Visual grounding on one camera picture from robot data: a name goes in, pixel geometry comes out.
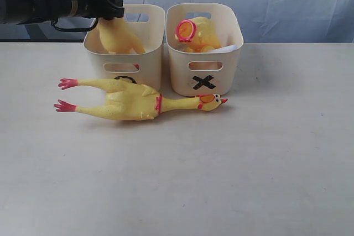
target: white plastic basket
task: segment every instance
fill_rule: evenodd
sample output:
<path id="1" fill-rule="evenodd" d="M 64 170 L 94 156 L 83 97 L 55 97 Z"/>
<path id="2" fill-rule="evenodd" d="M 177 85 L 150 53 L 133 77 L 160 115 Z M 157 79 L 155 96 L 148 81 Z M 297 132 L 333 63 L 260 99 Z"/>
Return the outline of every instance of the white plastic basket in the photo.
<path id="1" fill-rule="evenodd" d="M 236 45 L 237 50 L 225 53 L 186 53 L 175 39 L 176 27 L 184 19 L 197 17 L 197 13 L 209 13 L 214 22 L 222 46 Z M 183 96 L 227 93 L 235 77 L 240 58 L 243 36 L 233 10 L 217 3 L 185 3 L 168 9 L 166 15 L 166 42 L 169 51 L 171 84 L 175 92 Z M 218 68 L 192 69 L 190 63 L 214 61 Z"/>
<path id="2" fill-rule="evenodd" d="M 84 47 L 89 53 L 97 78 L 119 78 L 137 84 L 146 84 L 156 90 L 161 86 L 165 11 L 150 4 L 125 4 L 125 16 L 146 14 L 147 21 L 127 21 L 130 28 L 143 42 L 145 54 L 105 54 L 98 30 L 88 32 Z"/>

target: basket handle hole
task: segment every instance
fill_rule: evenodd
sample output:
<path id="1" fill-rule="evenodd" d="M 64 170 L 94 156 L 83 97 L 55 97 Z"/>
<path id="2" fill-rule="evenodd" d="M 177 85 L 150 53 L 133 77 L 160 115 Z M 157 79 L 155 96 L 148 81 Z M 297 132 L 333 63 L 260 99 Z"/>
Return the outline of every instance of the basket handle hole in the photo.
<path id="1" fill-rule="evenodd" d="M 105 63 L 103 68 L 110 73 L 132 73 L 140 71 L 140 65 L 134 63 Z"/>
<path id="2" fill-rule="evenodd" d="M 203 70 L 220 70 L 222 69 L 223 63 L 220 61 L 198 61 L 190 62 L 188 68 L 194 71 Z"/>
<path id="3" fill-rule="evenodd" d="M 150 19 L 147 13 L 125 13 L 124 20 L 127 22 L 148 22 Z"/>
<path id="4" fill-rule="evenodd" d="M 195 17 L 205 17 L 211 19 L 211 13 L 209 12 L 188 12 L 186 13 L 186 19 L 193 19 Z"/>

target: rubber chicken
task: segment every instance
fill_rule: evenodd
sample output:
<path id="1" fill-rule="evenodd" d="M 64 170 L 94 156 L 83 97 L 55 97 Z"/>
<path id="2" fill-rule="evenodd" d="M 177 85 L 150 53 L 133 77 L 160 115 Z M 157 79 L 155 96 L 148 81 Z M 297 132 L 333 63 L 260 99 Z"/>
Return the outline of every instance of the rubber chicken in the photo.
<path id="1" fill-rule="evenodd" d="M 167 99 L 147 85 L 115 79 L 76 80 L 62 78 L 62 90 L 75 86 L 91 86 L 106 91 L 105 105 L 82 107 L 59 100 L 57 112 L 77 112 L 110 120 L 152 120 L 161 113 L 177 109 L 211 111 L 225 103 L 220 95 L 198 95 L 184 99 Z"/>
<path id="2" fill-rule="evenodd" d="M 182 20 L 176 28 L 175 38 L 187 44 L 187 53 L 206 53 L 221 48 L 214 23 L 205 17 Z"/>
<path id="3" fill-rule="evenodd" d="M 98 34 L 103 48 L 109 54 L 144 54 L 145 48 L 142 41 L 131 31 L 124 18 L 113 20 L 98 19 Z"/>

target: white table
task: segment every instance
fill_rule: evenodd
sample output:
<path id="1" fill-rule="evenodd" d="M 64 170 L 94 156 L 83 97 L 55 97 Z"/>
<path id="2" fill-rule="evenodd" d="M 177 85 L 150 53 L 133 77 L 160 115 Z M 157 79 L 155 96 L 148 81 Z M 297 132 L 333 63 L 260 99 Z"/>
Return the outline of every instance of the white table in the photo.
<path id="1" fill-rule="evenodd" d="M 81 44 L 0 43 L 0 235 L 354 235 L 353 55 L 246 44 L 222 108 L 120 123 L 53 107 L 103 100 Z"/>

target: red collar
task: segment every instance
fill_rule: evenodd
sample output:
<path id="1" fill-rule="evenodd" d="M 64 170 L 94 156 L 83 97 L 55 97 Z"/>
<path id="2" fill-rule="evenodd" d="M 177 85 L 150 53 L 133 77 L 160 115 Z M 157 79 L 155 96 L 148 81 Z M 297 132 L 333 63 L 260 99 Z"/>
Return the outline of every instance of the red collar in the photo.
<path id="1" fill-rule="evenodd" d="M 158 111 L 158 114 L 161 114 L 161 106 L 162 106 L 162 94 L 160 93 L 160 96 L 156 97 L 156 106 L 155 106 L 155 110 Z"/>

